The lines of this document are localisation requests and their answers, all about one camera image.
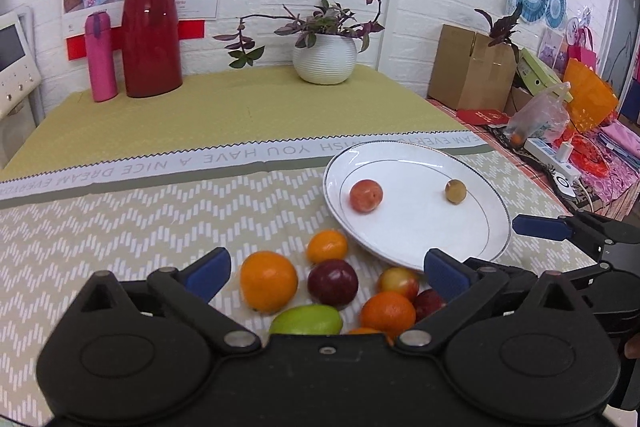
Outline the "dark red plum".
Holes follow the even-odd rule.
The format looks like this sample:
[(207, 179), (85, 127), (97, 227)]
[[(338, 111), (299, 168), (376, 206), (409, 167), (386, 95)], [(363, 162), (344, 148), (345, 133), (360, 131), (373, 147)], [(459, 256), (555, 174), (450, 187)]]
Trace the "dark red plum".
[(352, 266), (340, 259), (320, 262), (307, 277), (307, 291), (322, 305), (344, 308), (355, 299), (359, 288)]
[(433, 288), (425, 289), (413, 299), (416, 322), (420, 322), (446, 306), (446, 301)]

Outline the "red-yellow plum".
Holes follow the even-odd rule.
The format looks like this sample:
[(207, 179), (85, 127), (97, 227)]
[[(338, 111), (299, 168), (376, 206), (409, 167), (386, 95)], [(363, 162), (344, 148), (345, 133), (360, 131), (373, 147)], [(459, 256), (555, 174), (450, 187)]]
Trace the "red-yellow plum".
[(384, 270), (376, 281), (376, 291), (393, 291), (413, 301), (420, 291), (418, 274), (403, 267), (391, 267)]

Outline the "tangerine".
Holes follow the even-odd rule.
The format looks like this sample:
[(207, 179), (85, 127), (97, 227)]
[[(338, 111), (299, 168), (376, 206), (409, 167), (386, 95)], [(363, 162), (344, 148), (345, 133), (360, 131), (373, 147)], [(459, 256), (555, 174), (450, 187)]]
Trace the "tangerine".
[(395, 339), (411, 329), (416, 321), (416, 310), (409, 299), (396, 291), (382, 291), (371, 297), (361, 308), (361, 327), (376, 329)]

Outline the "brown longan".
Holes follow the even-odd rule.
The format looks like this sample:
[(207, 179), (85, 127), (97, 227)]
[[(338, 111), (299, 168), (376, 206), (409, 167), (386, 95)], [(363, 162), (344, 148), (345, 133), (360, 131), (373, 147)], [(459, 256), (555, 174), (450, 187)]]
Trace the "brown longan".
[(448, 202), (459, 205), (466, 199), (466, 195), (468, 195), (468, 190), (462, 181), (451, 179), (447, 182), (445, 186), (445, 196)]

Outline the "green jujube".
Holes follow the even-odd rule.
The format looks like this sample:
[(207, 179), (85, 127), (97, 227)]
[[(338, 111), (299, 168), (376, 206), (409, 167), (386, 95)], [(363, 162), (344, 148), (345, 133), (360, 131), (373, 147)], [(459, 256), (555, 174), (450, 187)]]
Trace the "green jujube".
[(337, 309), (306, 305), (288, 309), (271, 322), (269, 332), (282, 335), (338, 335), (343, 327)]

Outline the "pink-red plum front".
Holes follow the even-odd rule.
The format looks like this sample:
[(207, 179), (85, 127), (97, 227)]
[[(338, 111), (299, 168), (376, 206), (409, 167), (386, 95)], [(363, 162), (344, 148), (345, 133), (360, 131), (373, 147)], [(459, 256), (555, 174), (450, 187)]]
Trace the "pink-red plum front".
[(369, 213), (383, 200), (383, 189), (378, 182), (365, 179), (355, 183), (349, 191), (349, 204), (359, 213)]

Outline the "dark red plum back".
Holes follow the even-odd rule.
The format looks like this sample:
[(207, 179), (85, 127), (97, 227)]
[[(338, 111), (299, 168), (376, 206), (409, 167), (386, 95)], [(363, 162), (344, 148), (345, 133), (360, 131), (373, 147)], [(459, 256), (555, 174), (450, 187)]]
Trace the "dark red plum back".
[(320, 262), (307, 277), (307, 291), (322, 305), (344, 308), (355, 299), (359, 288), (352, 266), (340, 259)]

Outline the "large orange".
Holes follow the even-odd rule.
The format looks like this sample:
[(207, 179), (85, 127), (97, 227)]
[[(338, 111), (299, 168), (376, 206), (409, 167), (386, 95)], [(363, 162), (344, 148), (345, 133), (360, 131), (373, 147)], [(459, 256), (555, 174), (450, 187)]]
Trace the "large orange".
[(294, 298), (298, 276), (288, 258), (273, 251), (257, 251), (241, 265), (240, 287), (247, 306), (273, 314)]
[(390, 337), (390, 335), (387, 335), (386, 333), (379, 331), (378, 329), (371, 329), (371, 327), (366, 326), (360, 326), (356, 329), (351, 329), (346, 333), (346, 335), (382, 335), (390, 346), (393, 346), (394, 344), (394, 340), (392, 337)]

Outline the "white power strip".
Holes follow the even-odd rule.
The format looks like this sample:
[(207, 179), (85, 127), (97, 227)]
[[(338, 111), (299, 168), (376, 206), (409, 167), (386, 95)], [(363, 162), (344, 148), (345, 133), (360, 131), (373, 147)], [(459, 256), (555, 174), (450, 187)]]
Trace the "white power strip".
[(561, 160), (555, 150), (543, 139), (528, 138), (524, 150), (537, 159), (550, 174), (552, 182), (558, 187), (573, 188), (580, 180), (580, 172), (568, 160)]

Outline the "white oval plate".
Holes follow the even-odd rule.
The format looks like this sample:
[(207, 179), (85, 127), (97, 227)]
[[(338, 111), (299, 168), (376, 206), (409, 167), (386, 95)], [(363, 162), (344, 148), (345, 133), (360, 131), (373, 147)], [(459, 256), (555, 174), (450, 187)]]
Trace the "white oval plate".
[[(383, 189), (381, 204), (359, 213), (349, 191), (360, 180)], [(451, 179), (468, 195), (459, 205), (445, 196)], [(392, 265), (421, 271), (427, 251), (438, 248), (462, 262), (495, 260), (511, 238), (506, 203), (479, 172), (439, 150), (397, 141), (349, 147), (326, 166), (323, 193), (331, 215), (364, 249)]]

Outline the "brown cardboard box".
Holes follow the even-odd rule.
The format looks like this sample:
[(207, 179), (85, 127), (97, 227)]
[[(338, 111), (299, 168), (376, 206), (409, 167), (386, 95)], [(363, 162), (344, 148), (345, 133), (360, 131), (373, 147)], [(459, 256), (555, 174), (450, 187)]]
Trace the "brown cardboard box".
[(427, 96), (454, 110), (503, 110), (515, 56), (507, 44), (489, 43), (480, 32), (443, 24)]

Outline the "dark purple plant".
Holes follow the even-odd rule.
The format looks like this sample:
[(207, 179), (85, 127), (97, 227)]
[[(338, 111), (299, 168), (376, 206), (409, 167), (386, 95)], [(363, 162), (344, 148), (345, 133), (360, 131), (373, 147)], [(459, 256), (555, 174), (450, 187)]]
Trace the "dark purple plant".
[(491, 16), (482, 9), (475, 9), (475, 12), (484, 17), (489, 25), (488, 46), (490, 48), (492, 46), (498, 46), (499, 44), (510, 46), (514, 54), (515, 62), (520, 60), (520, 48), (512, 41), (511, 37), (515, 32), (515, 26), (518, 24), (522, 9), (523, 3), (518, 2), (512, 14), (501, 17), (498, 20), (493, 20)]

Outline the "white plant pot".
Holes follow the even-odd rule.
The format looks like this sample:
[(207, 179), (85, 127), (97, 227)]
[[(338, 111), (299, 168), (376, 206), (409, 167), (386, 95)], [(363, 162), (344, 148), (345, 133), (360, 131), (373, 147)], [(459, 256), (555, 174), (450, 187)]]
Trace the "white plant pot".
[(356, 44), (348, 37), (318, 35), (311, 48), (293, 51), (293, 66), (299, 77), (320, 86), (335, 86), (346, 81), (356, 62)]

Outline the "white water dispenser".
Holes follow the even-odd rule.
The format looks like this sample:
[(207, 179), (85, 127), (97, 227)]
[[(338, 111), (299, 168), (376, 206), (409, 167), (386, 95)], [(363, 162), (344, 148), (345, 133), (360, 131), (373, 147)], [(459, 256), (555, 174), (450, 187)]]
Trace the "white water dispenser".
[(1, 168), (43, 121), (42, 76), (36, 64), (32, 9), (1, 15)]

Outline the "pink thermos bottle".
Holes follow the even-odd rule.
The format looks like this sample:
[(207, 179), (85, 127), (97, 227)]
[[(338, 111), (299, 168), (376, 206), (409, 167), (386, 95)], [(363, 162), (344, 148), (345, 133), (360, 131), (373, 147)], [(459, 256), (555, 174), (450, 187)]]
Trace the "pink thermos bottle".
[(105, 102), (118, 93), (112, 48), (111, 19), (95, 12), (85, 22), (85, 44), (93, 101)]

